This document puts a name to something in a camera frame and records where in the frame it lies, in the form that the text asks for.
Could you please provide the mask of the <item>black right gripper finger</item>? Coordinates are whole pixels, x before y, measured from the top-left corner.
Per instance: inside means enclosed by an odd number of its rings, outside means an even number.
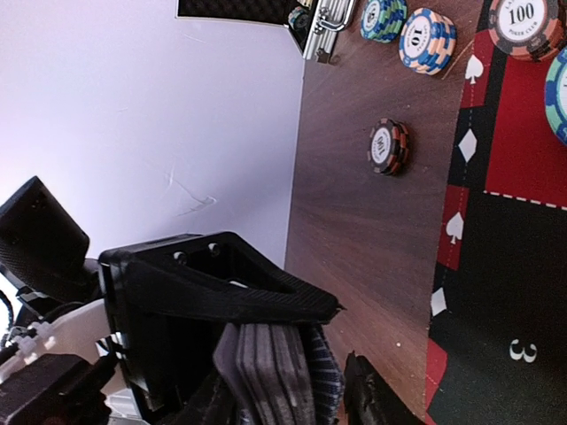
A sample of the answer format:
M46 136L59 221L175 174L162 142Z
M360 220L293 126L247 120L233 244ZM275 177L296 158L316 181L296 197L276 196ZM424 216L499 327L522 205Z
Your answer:
M399 398L369 360L348 354L344 404L349 424L424 425Z

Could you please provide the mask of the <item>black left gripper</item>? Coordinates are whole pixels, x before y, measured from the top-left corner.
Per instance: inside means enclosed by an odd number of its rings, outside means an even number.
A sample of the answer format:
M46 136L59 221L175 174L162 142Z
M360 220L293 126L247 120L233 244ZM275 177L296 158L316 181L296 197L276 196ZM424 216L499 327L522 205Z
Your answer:
M242 288L194 270L129 263L148 253L160 266L185 266L188 254L177 245L194 238L127 245L98 258L121 371L141 412L179 412L189 402L213 368L221 325L208 321L327 324L342 308L334 295L280 269L260 287Z

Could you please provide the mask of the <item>black hundred chip seat four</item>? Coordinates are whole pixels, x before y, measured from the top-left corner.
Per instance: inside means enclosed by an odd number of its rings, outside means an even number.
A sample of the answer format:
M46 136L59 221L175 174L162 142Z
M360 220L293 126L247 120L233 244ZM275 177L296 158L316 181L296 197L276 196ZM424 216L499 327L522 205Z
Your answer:
M558 0L492 1L488 32L494 46L514 59L550 60L566 46L566 3Z

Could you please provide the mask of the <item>black red poker chip stack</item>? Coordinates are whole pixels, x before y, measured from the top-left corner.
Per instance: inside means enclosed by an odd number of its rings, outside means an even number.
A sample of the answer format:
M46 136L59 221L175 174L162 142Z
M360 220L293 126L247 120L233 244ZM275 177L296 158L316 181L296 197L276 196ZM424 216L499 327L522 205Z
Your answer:
M405 124L382 118L369 137L367 160L376 174L396 175L408 161L409 132Z

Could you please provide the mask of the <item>green poker chip stack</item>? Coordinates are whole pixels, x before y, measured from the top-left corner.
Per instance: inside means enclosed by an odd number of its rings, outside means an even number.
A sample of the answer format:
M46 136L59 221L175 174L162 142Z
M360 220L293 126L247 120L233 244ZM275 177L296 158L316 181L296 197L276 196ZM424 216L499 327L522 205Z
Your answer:
M378 43L393 42L407 20L404 0L369 0L361 16L361 36Z

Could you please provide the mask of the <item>blue playing card deck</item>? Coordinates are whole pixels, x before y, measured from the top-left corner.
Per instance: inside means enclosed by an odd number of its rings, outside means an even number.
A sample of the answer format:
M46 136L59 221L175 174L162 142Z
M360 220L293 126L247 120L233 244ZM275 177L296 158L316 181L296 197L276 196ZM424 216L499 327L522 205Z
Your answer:
M213 354L227 424L336 424L345 378L319 325L229 323Z

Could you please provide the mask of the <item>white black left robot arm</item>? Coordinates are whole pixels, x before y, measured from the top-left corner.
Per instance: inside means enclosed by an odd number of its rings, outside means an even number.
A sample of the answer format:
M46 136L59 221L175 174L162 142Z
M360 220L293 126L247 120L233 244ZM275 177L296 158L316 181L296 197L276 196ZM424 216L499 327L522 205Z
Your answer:
M88 248L37 177L1 207L2 423L337 422L335 296L232 232Z

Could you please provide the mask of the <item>green chip seat four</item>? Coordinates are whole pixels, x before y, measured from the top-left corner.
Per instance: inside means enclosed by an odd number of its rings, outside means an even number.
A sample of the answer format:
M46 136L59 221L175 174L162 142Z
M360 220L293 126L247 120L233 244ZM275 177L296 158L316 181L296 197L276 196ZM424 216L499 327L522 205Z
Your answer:
M548 124L563 145L567 142L566 92L566 49L562 49L548 69L544 102Z

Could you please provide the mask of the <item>blue white poker chip stack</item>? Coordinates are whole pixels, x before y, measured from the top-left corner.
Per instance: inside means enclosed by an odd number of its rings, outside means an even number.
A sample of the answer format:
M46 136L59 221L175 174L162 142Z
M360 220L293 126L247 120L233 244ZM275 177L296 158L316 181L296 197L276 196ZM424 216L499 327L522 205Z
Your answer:
M415 73L435 75L450 62L457 42L454 22L428 8L416 9L404 24L400 60Z

